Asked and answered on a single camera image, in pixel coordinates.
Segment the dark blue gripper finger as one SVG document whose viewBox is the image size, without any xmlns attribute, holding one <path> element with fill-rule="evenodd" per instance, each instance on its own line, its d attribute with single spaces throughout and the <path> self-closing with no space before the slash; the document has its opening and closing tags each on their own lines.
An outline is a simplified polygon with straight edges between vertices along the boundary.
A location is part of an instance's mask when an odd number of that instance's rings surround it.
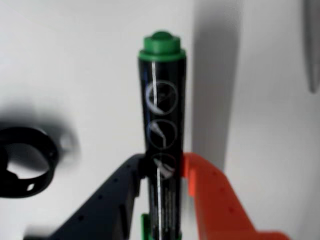
<svg viewBox="0 0 320 240">
<path fill-rule="evenodd" d="M 144 154 L 126 160 L 48 239 L 129 239 L 135 199 L 146 176 L 144 160 Z"/>
</svg>

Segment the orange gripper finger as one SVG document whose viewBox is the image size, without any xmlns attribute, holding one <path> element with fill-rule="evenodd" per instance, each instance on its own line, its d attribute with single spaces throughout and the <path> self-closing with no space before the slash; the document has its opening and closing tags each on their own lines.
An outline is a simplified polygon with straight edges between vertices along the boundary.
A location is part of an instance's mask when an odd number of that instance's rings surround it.
<svg viewBox="0 0 320 240">
<path fill-rule="evenodd" d="M 202 156 L 183 156 L 182 177 L 194 200 L 200 240 L 287 240 L 278 231 L 255 229 L 225 174 Z"/>
</svg>

